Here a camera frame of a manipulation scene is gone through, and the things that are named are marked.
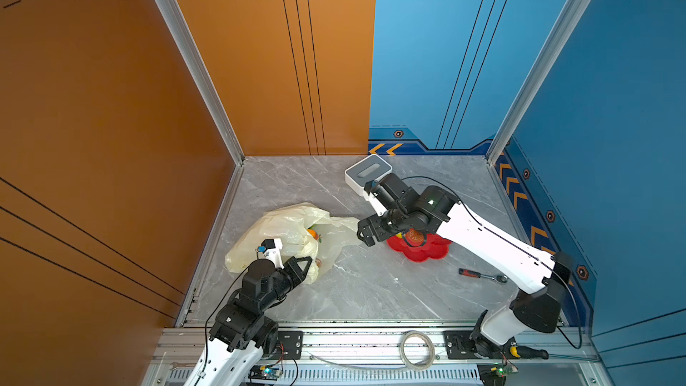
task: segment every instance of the gray marble surface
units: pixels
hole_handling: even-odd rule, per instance
[[[235,278],[224,256],[264,212],[310,202],[332,216],[363,219],[374,213],[344,181],[344,170],[363,157],[248,157],[217,250],[188,320],[204,322]],[[433,177],[493,225],[514,234],[485,159],[479,156],[386,156],[399,177]],[[419,193],[426,179],[408,181]],[[417,264],[386,244],[347,246],[334,268],[310,285],[301,285],[268,311],[279,321],[300,320],[450,320],[474,321],[514,295],[513,283],[497,284],[458,274],[459,268],[485,274],[497,271],[458,244],[442,260]]]

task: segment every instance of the plastic bag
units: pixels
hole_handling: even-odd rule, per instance
[[[311,284],[333,267],[343,246],[360,244],[357,239],[356,218],[329,216],[326,210],[310,203],[301,203],[265,213],[228,251],[224,263],[229,271],[240,273],[255,261],[255,249],[266,238],[280,238],[282,262],[292,256],[311,256],[313,263],[305,284]],[[307,231],[314,229],[321,243]]]

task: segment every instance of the chevron stripe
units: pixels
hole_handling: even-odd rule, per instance
[[[508,182],[506,186],[506,192],[508,193],[508,195],[510,195],[510,184],[519,184],[519,180],[517,180],[516,177],[509,177],[506,179],[506,181]]]
[[[514,204],[514,209],[517,210],[517,200],[518,199],[525,199],[528,200],[529,197],[526,196],[526,194],[518,193],[517,191],[514,192],[514,200],[512,200],[512,204]]]
[[[393,150],[398,149],[398,148],[401,147],[401,146],[403,146],[403,144],[402,144],[402,143],[398,143],[398,144],[396,144],[394,147],[392,147],[391,149],[387,150],[386,153],[389,154],[389,155],[395,155],[395,152],[393,152]]]
[[[377,146],[369,150],[369,153],[377,153],[377,149],[381,148],[385,143],[379,143]]]
[[[545,238],[548,238],[548,233],[546,233],[545,231],[543,231],[541,228],[537,228],[537,227],[532,226],[532,227],[531,227],[531,245],[534,246],[534,247],[536,246],[535,240],[536,240],[536,235],[537,235],[537,234],[538,234],[539,236],[543,236],[543,237],[545,237]]]
[[[503,169],[504,168],[512,168],[512,166],[510,166],[510,164],[507,164],[507,163],[501,163],[500,164],[500,180],[503,180]]]

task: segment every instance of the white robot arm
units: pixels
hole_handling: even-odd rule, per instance
[[[550,253],[495,227],[469,209],[454,194],[428,186],[418,194],[390,173],[365,187],[377,215],[359,222],[357,236],[371,246],[410,229],[437,234],[466,247],[508,276],[519,287],[512,302],[485,311],[470,338],[478,353],[498,355],[503,345],[527,328],[555,330],[567,296],[571,258]]]
[[[184,386],[236,386],[264,356],[273,353],[279,324],[264,315],[307,276],[312,257],[281,263],[281,240],[264,240],[264,258],[253,261],[227,304],[219,310],[205,348]],[[306,262],[304,268],[298,263]]]

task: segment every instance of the ratchet wrench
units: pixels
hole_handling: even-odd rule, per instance
[[[467,269],[459,269],[459,274],[462,274],[463,276],[468,276],[470,278],[492,279],[498,283],[507,283],[508,282],[508,276],[504,276],[502,274],[499,274],[498,276],[489,276],[488,274],[481,274],[478,271],[467,270]]]

